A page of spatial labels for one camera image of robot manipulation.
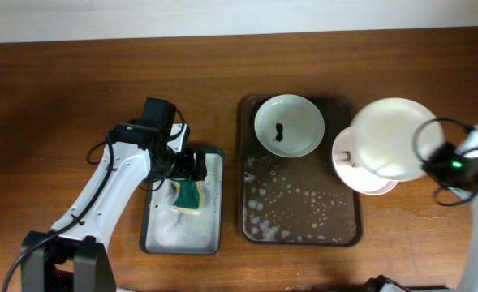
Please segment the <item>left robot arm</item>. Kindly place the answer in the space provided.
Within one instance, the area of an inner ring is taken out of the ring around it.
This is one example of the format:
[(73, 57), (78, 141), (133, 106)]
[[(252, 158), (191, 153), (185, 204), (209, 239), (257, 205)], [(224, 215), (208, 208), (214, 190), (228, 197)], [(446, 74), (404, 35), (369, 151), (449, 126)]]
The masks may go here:
[(160, 190), (174, 184), (173, 208), (197, 212), (204, 205), (201, 183), (207, 175), (205, 154), (181, 148), (189, 129), (182, 113), (167, 100), (147, 98), (140, 118), (114, 127), (101, 142), (103, 156), (95, 173), (69, 210), (46, 233), (31, 231), (20, 256), (6, 274), (7, 290), (15, 270), (21, 270), (24, 291), (118, 290), (107, 247), (128, 200), (142, 182)]

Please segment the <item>green and yellow sponge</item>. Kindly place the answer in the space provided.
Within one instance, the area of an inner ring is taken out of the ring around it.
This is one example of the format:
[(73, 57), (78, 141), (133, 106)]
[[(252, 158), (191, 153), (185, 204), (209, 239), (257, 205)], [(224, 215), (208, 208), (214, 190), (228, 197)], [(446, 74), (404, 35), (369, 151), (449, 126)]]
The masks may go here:
[(174, 183), (176, 199), (172, 209), (181, 213), (200, 213), (205, 204), (201, 182), (178, 181)]

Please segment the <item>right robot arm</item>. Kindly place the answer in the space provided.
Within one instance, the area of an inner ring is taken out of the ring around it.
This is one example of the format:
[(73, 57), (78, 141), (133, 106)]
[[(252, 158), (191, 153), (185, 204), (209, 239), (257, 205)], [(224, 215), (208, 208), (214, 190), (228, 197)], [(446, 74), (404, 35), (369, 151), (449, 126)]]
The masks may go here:
[(439, 184), (433, 192), (437, 204), (443, 207), (470, 204), (472, 207), (470, 250), (455, 290), (478, 291), (478, 147), (457, 153), (453, 144), (444, 143), (422, 168)]

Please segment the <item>cream white plate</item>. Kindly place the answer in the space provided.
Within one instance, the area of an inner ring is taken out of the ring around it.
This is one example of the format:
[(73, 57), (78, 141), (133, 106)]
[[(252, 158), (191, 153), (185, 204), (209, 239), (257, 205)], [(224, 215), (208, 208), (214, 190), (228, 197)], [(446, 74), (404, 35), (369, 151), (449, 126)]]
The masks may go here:
[(441, 125), (421, 128), (436, 116), (418, 102), (384, 98), (361, 109), (354, 117), (354, 152), (370, 173), (406, 182), (425, 175), (421, 157), (428, 157), (445, 142)]

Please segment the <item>pink plate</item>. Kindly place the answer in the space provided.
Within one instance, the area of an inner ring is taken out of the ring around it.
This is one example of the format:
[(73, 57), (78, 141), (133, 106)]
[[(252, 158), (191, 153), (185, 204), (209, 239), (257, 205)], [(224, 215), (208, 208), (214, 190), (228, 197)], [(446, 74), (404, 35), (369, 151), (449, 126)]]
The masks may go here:
[(353, 191), (364, 195), (384, 195), (398, 185), (396, 181), (370, 173), (356, 160), (351, 127), (342, 130), (335, 138), (331, 158), (337, 176)]

